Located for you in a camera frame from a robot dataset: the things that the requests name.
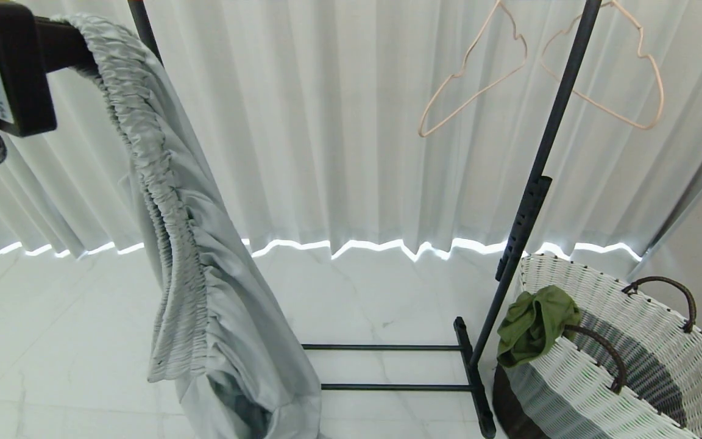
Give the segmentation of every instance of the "green garment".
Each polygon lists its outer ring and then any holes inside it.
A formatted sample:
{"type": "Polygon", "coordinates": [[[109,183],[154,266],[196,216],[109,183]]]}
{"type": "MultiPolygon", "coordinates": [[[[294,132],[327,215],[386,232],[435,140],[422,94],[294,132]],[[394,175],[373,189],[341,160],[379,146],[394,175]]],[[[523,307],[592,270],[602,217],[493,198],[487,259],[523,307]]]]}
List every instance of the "green garment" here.
{"type": "Polygon", "coordinates": [[[536,294],[524,291],[509,306],[498,328],[498,362],[505,367],[533,361],[546,354],[565,325],[581,322],[579,307],[566,292],[549,285],[536,294]]]}

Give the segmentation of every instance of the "white marble floor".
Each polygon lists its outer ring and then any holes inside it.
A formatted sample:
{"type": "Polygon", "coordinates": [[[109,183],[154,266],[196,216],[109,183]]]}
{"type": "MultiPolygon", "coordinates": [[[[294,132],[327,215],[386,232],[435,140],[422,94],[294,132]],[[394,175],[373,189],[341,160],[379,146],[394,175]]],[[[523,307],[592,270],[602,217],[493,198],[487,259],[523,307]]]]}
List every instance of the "white marble floor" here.
{"type": "MultiPolygon", "coordinates": [[[[278,247],[256,261],[302,342],[453,344],[456,316],[477,336],[498,258],[351,249],[331,260],[278,247]]],[[[141,251],[0,255],[0,439],[192,439],[172,384],[145,380],[158,295],[141,251]]],[[[324,382],[465,383],[456,353],[310,358],[324,382]]],[[[332,439],[481,437],[468,394],[324,392],[321,428],[332,439]]]]}

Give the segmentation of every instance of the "rack base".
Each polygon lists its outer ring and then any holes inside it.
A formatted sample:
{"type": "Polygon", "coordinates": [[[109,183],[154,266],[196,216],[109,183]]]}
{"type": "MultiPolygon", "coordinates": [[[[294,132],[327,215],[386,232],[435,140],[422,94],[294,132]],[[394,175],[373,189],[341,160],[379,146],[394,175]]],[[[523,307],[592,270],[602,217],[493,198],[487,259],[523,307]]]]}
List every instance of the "rack base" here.
{"type": "Polygon", "coordinates": [[[487,439],[495,437],[497,429],[486,398],[484,384],[478,367],[470,367],[473,345],[467,336],[467,327],[462,317],[454,320],[457,344],[303,344],[306,351],[406,351],[406,352],[446,352],[457,351],[462,355],[462,363],[467,375],[467,384],[321,384],[324,391],[437,391],[469,392],[478,416],[481,434],[487,439]]]}

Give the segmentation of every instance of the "white wicker basket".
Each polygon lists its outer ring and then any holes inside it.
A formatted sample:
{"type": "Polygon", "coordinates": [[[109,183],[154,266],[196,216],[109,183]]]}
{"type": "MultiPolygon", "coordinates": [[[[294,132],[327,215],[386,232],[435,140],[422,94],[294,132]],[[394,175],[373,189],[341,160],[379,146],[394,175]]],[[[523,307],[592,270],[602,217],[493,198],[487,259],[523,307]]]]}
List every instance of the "white wicker basket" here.
{"type": "Polygon", "coordinates": [[[574,342],[561,337],[548,355],[505,369],[506,388],[543,434],[702,437],[702,330],[693,326],[694,302],[681,284],[667,280],[690,298],[690,319],[644,294],[622,291],[637,292],[640,283],[627,286],[571,261],[534,255],[519,268],[510,294],[561,287],[583,311],[580,326],[607,339],[627,372],[627,386],[611,392],[618,372],[611,356],[581,334],[574,342]]]}

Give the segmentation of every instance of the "brown handle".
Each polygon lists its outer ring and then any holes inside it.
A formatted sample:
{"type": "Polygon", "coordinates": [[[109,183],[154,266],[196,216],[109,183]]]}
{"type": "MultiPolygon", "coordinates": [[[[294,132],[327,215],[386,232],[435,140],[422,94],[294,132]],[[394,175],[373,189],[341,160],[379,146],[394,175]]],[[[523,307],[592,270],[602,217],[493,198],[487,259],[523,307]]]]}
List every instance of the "brown handle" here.
{"type": "Polygon", "coordinates": [[[613,383],[611,383],[611,391],[616,394],[619,394],[619,392],[622,391],[622,387],[627,386],[627,367],[622,361],[622,356],[619,355],[618,352],[616,352],[616,349],[611,345],[610,342],[608,342],[607,339],[604,339],[600,334],[592,330],[577,327],[575,325],[565,325],[565,330],[571,330],[580,334],[584,334],[585,336],[591,337],[594,339],[594,341],[600,343],[601,346],[608,351],[608,354],[611,355],[611,358],[613,358],[614,362],[616,363],[616,378],[614,379],[613,383]]]}
{"type": "Polygon", "coordinates": [[[697,307],[695,306],[695,298],[693,297],[692,293],[690,292],[690,289],[685,287],[683,284],[672,280],[671,278],[668,277],[661,277],[661,276],[649,276],[649,277],[641,277],[639,280],[633,281],[630,285],[624,287],[622,289],[622,293],[625,293],[627,295],[632,295],[636,294],[638,292],[638,286],[641,284],[645,284],[646,282],[655,282],[655,281],[660,281],[660,282],[665,282],[667,284],[671,284],[677,289],[679,289],[681,292],[684,293],[684,297],[687,298],[687,308],[689,309],[690,316],[688,317],[686,323],[684,323],[684,326],[682,329],[689,334],[695,325],[695,318],[697,317],[697,307]]]}

